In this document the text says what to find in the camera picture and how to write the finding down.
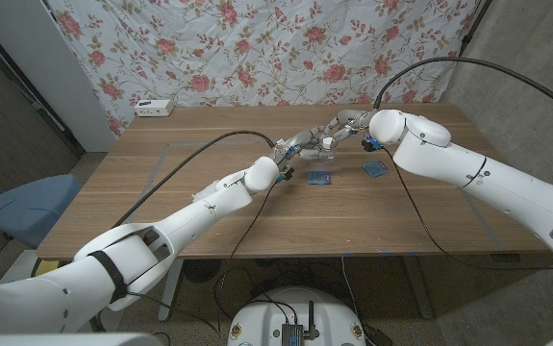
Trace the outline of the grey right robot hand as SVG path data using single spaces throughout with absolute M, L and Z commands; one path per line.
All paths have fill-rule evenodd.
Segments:
M 343 110 L 326 125 L 319 138 L 323 149 L 335 149 L 342 141 L 369 127 L 376 111 Z

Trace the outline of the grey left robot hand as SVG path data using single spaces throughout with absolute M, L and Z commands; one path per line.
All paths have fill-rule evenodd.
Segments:
M 324 126 L 317 126 L 305 130 L 287 140 L 280 139 L 274 147 L 272 159 L 279 167 L 284 167 L 289 161 L 298 156 L 305 161 L 328 159 L 333 150 L 323 149 L 319 138 Z

